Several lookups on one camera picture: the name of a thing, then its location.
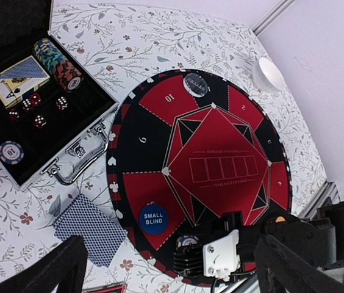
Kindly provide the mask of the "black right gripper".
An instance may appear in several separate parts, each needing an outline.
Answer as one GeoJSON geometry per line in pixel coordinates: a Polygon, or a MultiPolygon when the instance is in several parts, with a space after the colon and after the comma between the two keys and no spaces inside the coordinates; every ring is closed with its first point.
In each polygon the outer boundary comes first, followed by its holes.
{"type": "Polygon", "coordinates": [[[208,243],[219,239],[232,230],[239,230],[240,240],[237,253],[242,264],[256,263],[254,251],[259,238],[269,235],[276,238],[311,266],[327,267],[337,261],[336,228],[327,217],[300,219],[281,212],[266,216],[260,223],[244,226],[240,212],[227,213],[212,225],[208,243]],[[276,223],[282,216],[285,222],[276,223]]]}

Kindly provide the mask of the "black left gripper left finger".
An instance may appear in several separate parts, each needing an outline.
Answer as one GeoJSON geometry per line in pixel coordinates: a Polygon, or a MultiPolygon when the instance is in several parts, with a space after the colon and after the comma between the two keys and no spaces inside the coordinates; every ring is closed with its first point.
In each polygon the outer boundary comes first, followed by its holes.
{"type": "Polygon", "coordinates": [[[0,292],[82,292],[87,249],[71,236],[26,270],[0,283],[0,292]]]}

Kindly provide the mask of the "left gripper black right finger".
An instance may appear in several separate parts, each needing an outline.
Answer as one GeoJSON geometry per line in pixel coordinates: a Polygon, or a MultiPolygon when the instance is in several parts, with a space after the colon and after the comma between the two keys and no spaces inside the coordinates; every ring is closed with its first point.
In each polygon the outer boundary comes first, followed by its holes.
{"type": "Polygon", "coordinates": [[[259,238],[254,257],[260,292],[344,292],[344,284],[310,266],[273,236],[259,238]]]}

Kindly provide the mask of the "poker chip stack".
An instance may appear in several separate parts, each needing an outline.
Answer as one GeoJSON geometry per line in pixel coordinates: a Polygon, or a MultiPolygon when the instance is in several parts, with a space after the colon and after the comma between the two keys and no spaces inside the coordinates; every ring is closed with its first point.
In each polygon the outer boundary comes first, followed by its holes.
{"type": "Polygon", "coordinates": [[[176,248],[188,246],[188,245],[196,245],[199,243],[199,239],[195,235],[182,235],[179,236],[176,240],[176,248]]]}

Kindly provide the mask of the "blue small blind button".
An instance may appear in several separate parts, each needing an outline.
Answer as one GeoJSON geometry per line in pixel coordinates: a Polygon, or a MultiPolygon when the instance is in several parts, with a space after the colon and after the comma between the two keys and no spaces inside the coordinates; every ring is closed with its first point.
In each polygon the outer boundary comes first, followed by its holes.
{"type": "Polygon", "coordinates": [[[140,228],[150,235],[162,234],[168,226],[168,214],[158,204],[148,204],[139,213],[140,228]]]}

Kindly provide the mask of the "clear dealer button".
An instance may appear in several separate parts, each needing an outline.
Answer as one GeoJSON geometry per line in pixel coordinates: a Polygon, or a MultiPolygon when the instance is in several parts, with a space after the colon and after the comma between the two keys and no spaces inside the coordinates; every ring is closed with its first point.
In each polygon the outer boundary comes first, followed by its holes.
{"type": "Polygon", "coordinates": [[[187,74],[183,78],[183,86],[186,91],[195,98],[202,98],[209,91],[209,87],[205,79],[196,73],[187,74]]]}

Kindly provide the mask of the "orange big blind button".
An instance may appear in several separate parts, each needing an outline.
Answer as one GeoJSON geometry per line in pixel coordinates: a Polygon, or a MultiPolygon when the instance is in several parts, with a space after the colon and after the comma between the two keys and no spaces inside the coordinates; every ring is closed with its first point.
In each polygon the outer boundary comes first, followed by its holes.
{"type": "Polygon", "coordinates": [[[276,223],[285,222],[285,218],[282,217],[282,216],[279,216],[279,217],[276,218],[275,222],[276,222],[276,223]]]}

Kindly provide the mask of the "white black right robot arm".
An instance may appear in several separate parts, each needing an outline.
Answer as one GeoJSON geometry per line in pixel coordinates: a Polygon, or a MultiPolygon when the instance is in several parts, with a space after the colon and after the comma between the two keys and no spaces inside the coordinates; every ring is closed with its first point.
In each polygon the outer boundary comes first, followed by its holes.
{"type": "Polygon", "coordinates": [[[259,223],[243,226],[235,213],[221,218],[221,231],[202,248],[204,272],[235,272],[257,265],[261,236],[273,236],[312,267],[344,266],[344,201],[318,208],[312,220],[284,211],[273,212],[259,223]]]}

